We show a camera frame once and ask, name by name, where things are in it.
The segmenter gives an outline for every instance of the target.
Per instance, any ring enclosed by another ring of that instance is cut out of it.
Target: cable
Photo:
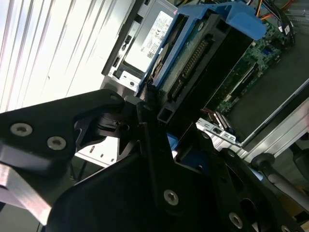
[[[289,0],[284,6],[281,7],[281,10],[285,11],[286,9],[288,9],[291,6],[291,4],[293,3],[293,1],[294,0]],[[272,13],[267,13],[265,15],[262,15],[260,18],[262,20],[265,20],[265,19],[268,19],[268,18],[270,18],[272,16],[273,16]]]
[[[288,47],[290,45],[293,46],[295,44],[295,37],[290,19],[272,1],[264,0],[263,5],[277,18],[278,22],[281,24],[282,33],[284,34],[283,43],[285,47]]]
[[[36,232],[39,232],[39,228],[40,228],[40,223],[38,224]]]
[[[188,1],[189,1],[189,0],[183,0],[183,1],[181,1],[180,3],[176,4],[176,7],[183,6],[183,5],[187,4]]]
[[[262,2],[263,2],[263,0],[259,0],[259,4],[258,4],[258,6],[257,6],[256,13],[255,13],[256,16],[259,16],[259,15],[260,15]]]
[[[84,171],[85,171],[85,168],[87,166],[88,162],[85,160],[83,165],[82,165],[82,168],[78,174],[78,177],[77,177],[77,182],[80,182],[82,180],[82,177],[83,177],[83,174],[84,174]]]
[[[247,4],[248,6],[250,6],[250,5],[252,4],[252,2],[253,2],[253,0],[249,0],[246,4]]]

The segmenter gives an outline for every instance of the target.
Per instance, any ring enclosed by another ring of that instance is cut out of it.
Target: metal sheet
[[[0,1],[0,113],[99,89],[133,1]]]
[[[9,192],[35,216],[46,225],[51,206],[11,167],[0,164],[0,185]]]
[[[277,157],[308,131],[309,99],[305,100],[251,151],[245,151],[241,147],[215,135],[213,135],[211,139],[217,150],[231,148],[237,152],[241,158],[245,159],[247,162],[251,162],[255,156],[265,152]]]
[[[138,32],[136,39],[132,47],[130,48],[130,51],[127,54],[126,62],[128,62],[135,68],[141,70],[142,72],[147,71],[147,68],[150,65],[152,58],[148,57],[147,53],[141,51],[142,45],[145,42],[152,27],[154,27],[154,29],[159,29],[161,31],[164,30],[164,28],[169,27],[169,25],[173,20],[173,17],[175,16],[174,12],[176,10],[177,7],[175,7],[166,0],[153,0],[150,1],[148,6],[146,5],[142,6],[140,10],[140,15],[144,17],[144,20],[140,28],[140,31]],[[166,19],[166,25],[164,25],[165,27],[163,27],[163,29],[154,26],[156,20],[159,20],[160,23],[163,23],[164,19]],[[154,46],[155,44],[151,43],[152,40],[154,39],[150,39],[149,44],[151,44],[151,46]]]

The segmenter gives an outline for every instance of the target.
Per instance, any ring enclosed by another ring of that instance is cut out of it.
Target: orange wire
[[[284,6],[281,7],[281,10],[286,10],[287,8],[289,8],[293,1],[294,0],[289,0]],[[261,20],[268,19],[269,17],[272,17],[272,13],[267,13],[265,15],[262,15]]]
[[[259,16],[259,14],[260,14],[261,6],[262,6],[262,1],[263,0],[259,1],[259,5],[258,5],[257,11],[256,11],[256,16]]]

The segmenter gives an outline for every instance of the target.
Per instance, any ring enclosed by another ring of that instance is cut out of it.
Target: metal panel
[[[211,139],[217,150],[231,148],[237,152],[241,158],[245,159],[247,162],[251,162],[255,156],[265,152],[277,157],[308,131],[309,99],[305,100],[251,151],[245,151],[241,147],[232,144],[230,141],[223,140],[215,135],[212,135]]]
[[[0,113],[99,89],[133,1],[0,1]]]

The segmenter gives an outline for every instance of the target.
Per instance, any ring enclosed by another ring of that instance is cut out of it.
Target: black cable
[[[39,228],[40,228],[40,223],[38,224],[36,232],[39,232]]]
[[[83,165],[82,165],[82,168],[81,168],[81,171],[79,172],[78,174],[78,177],[77,177],[77,181],[81,181],[82,180],[82,177],[83,177],[83,174],[84,174],[84,171],[85,171],[85,168],[87,166],[87,161],[84,161]]]
[[[179,7],[181,4],[183,4],[184,1],[185,1],[185,0],[182,0],[181,2],[179,2],[178,4],[176,4],[175,6],[176,6],[176,7]]]
[[[76,181],[76,175],[72,163],[70,163],[70,176]]]
[[[284,34],[284,45],[288,47],[289,45],[295,44],[295,38],[294,38],[294,30],[292,27],[292,23],[290,19],[286,16],[286,14],[278,8],[273,1],[264,0],[263,5],[267,10],[269,10],[278,20],[278,22],[281,24],[282,27],[282,33]]]

